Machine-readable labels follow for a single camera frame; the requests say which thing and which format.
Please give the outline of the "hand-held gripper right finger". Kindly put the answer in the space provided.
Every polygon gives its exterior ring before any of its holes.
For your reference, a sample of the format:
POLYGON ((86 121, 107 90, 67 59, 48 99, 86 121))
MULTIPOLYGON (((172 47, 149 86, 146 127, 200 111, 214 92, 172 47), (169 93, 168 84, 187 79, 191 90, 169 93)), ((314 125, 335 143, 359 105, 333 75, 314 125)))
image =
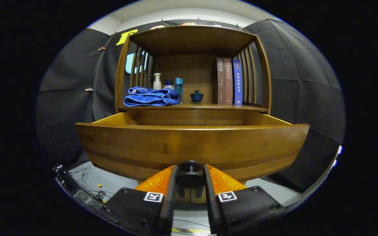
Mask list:
POLYGON ((249 235, 287 211, 260 186, 246 187, 210 165, 203 174, 212 234, 249 235))

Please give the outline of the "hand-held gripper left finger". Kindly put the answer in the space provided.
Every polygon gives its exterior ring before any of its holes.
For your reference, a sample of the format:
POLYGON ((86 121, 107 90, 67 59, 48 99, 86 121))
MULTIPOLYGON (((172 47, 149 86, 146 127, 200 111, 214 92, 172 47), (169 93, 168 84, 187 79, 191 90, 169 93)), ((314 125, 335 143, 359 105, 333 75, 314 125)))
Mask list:
POLYGON ((170 236, 177 194, 179 167, 172 165, 166 173, 165 189, 141 191, 121 188, 96 214, 115 226, 137 236, 170 236))

